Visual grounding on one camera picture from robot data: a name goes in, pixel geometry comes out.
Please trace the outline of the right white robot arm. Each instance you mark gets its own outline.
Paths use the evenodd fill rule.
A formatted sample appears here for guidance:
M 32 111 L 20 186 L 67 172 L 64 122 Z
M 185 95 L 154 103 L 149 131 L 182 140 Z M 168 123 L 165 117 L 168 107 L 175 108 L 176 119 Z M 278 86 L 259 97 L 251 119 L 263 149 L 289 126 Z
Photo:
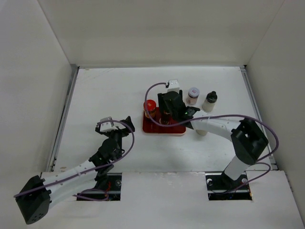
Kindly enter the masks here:
M 241 174 L 254 165 L 268 145 L 255 120 L 232 115 L 210 116 L 186 106 L 174 91 L 163 95 L 170 125 L 161 125 L 144 114 L 146 102 L 126 97 L 125 111 L 134 121 L 136 138 L 125 171 L 191 172 L 223 170 L 221 183 L 231 189 Z

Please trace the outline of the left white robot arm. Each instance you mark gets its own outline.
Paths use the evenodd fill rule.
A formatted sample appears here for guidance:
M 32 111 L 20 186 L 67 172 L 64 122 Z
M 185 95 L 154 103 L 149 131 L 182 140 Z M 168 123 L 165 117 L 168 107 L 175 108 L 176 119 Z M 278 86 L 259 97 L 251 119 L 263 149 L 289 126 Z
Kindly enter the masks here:
M 27 225 L 41 220 L 59 202 L 76 195 L 89 200 L 87 191 L 102 190 L 107 185 L 108 173 L 114 163 L 128 152 L 122 147 L 122 139 L 133 135 L 134 127 L 125 124 L 124 128 L 105 123 L 96 126 L 96 132 L 106 136 L 97 152 L 82 164 L 52 177 L 31 177 L 21 191 L 14 196 Z

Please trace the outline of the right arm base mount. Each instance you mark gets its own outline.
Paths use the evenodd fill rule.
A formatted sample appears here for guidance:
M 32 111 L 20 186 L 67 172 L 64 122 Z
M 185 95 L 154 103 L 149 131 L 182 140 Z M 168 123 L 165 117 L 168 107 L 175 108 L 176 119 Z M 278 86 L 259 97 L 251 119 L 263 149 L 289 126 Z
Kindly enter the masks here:
M 226 180 L 221 174 L 207 174 L 205 176 L 208 199 L 210 201 L 220 200 L 252 200 L 249 185 L 238 186 L 245 184 L 248 179 L 246 174 L 242 174 L 237 180 Z

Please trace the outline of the red lid chili sauce jar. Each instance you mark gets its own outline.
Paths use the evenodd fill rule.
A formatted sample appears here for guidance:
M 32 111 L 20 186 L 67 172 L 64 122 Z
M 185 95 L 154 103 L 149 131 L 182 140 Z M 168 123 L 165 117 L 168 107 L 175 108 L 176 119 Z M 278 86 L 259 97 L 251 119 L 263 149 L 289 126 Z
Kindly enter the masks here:
M 155 119 L 156 117 L 156 102 L 154 100 L 147 100 L 146 102 L 143 103 L 143 108 L 144 108 L 144 116 L 147 119 Z

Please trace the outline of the white salt grinder black cap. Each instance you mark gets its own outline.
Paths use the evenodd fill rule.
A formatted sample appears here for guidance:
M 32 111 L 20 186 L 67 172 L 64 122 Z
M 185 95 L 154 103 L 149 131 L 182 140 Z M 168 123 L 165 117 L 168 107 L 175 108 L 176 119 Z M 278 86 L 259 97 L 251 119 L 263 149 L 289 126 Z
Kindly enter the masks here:
M 205 112 L 211 112 L 217 102 L 218 96 L 216 91 L 212 91 L 206 95 L 205 101 L 202 104 L 202 109 Z

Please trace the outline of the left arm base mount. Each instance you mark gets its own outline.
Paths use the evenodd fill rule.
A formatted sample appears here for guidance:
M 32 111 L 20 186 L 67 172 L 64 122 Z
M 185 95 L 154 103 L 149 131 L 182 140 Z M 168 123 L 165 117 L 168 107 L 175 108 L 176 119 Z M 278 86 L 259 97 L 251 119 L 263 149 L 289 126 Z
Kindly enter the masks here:
M 77 201 L 120 201 L 122 173 L 109 173 L 104 180 L 98 181 L 94 188 L 74 195 Z

